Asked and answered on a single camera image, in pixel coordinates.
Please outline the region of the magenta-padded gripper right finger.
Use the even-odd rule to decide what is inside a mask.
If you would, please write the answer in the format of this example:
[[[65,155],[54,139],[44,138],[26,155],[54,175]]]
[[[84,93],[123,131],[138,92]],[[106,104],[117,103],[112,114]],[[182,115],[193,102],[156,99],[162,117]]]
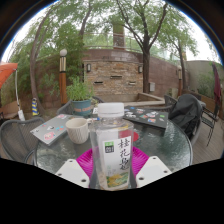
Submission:
[[[133,148],[130,177],[132,188],[144,187],[170,174],[169,168],[157,156],[148,156],[140,149]]]

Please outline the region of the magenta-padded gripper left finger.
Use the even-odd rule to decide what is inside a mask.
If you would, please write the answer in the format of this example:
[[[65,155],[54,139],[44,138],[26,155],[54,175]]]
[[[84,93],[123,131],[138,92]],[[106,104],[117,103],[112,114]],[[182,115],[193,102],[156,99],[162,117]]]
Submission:
[[[56,172],[56,176],[83,188],[94,189],[96,187],[97,177],[94,172],[92,150],[87,150],[77,159],[68,159]]]

